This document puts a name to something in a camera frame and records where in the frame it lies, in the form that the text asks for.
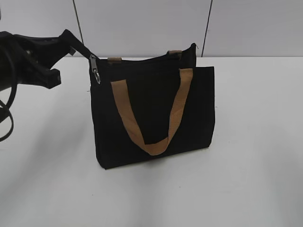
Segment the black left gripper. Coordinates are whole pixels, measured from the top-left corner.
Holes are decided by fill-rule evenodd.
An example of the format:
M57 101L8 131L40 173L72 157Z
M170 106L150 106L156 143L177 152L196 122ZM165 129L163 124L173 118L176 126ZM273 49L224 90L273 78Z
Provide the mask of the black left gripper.
M57 37L37 38L0 33L0 47L7 51L6 57L13 63L18 84L41 86L52 89L61 84L61 75L53 66L59 61L59 39L83 57L95 55L68 29Z

